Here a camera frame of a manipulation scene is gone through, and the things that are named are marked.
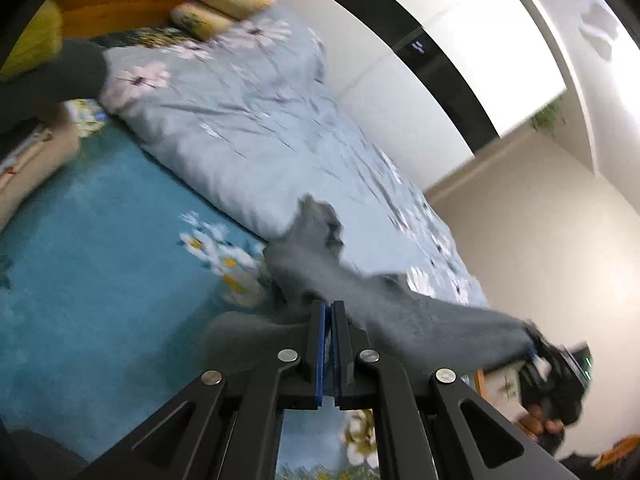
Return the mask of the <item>person's right hand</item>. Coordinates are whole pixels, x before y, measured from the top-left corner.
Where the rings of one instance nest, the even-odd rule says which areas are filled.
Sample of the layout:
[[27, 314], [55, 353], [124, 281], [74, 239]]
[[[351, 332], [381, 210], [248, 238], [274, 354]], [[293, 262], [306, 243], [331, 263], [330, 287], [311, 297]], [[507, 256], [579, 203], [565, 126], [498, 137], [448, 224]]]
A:
[[555, 436], [564, 438], [564, 425], [559, 419], [551, 419], [539, 405], [531, 405], [527, 413], [521, 415], [514, 425], [523, 431], [527, 437], [538, 441], [541, 436]]

